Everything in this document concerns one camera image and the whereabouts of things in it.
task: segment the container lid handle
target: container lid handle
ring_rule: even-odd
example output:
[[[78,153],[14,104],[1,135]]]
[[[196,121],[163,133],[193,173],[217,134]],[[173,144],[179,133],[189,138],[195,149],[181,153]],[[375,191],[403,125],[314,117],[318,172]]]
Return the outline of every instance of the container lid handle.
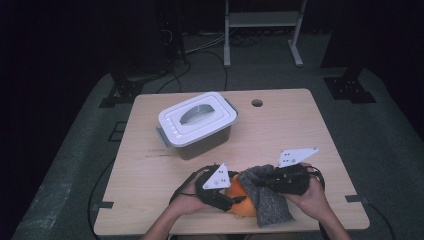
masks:
[[[205,114],[205,113],[210,113],[214,111],[215,109],[213,109],[213,107],[209,104],[197,105],[191,108],[190,110],[188,110],[186,113],[184,113],[184,115],[180,119],[180,123],[181,125],[187,124],[190,121],[190,119],[192,119],[194,116],[198,114]]]

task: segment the white lid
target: white lid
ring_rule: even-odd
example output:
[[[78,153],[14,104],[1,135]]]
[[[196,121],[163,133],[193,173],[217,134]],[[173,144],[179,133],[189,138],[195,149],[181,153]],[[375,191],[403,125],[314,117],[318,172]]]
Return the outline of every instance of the white lid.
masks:
[[[236,118],[221,94],[208,92],[163,110],[159,123],[172,146],[184,147],[232,125]]]

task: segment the hole in table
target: hole in table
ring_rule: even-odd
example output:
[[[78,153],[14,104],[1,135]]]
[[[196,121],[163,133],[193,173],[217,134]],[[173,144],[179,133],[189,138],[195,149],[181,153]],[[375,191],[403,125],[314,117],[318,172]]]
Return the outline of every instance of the hole in table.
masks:
[[[260,99],[253,99],[252,100],[252,105],[254,107],[262,107],[262,105],[264,105],[264,103]]]

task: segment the plastic storage container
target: plastic storage container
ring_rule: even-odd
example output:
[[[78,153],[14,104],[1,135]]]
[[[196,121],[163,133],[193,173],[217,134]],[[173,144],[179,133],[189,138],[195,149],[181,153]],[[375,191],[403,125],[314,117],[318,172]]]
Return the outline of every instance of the plastic storage container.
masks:
[[[160,112],[159,135],[189,160],[226,142],[236,109],[217,92],[208,92]]]

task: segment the forearm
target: forearm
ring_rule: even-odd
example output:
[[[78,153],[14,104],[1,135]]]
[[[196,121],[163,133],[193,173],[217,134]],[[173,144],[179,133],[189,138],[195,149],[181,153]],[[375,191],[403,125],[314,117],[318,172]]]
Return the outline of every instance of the forearm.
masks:
[[[319,220],[331,240],[350,240],[350,236],[334,212]]]
[[[150,229],[143,235],[142,240],[165,240],[174,223],[181,215],[172,208],[166,208]]]

